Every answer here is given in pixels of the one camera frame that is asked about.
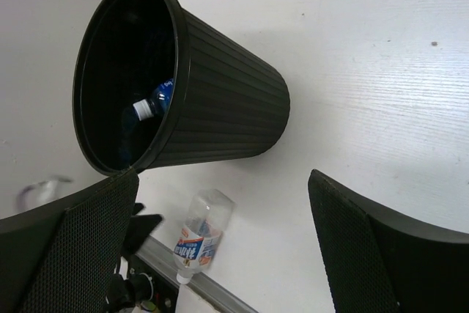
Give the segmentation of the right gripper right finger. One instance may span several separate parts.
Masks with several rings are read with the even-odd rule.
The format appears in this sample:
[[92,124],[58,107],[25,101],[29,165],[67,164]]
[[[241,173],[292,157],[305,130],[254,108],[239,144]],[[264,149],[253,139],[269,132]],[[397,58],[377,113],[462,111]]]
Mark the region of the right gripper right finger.
[[468,234],[406,216],[316,169],[308,191],[336,312],[468,311]]

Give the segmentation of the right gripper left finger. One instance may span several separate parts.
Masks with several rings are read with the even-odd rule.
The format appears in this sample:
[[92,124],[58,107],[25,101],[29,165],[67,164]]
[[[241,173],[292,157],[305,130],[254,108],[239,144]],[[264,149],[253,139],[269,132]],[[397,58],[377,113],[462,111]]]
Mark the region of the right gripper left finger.
[[1,220],[2,312],[101,312],[133,212],[133,169]]

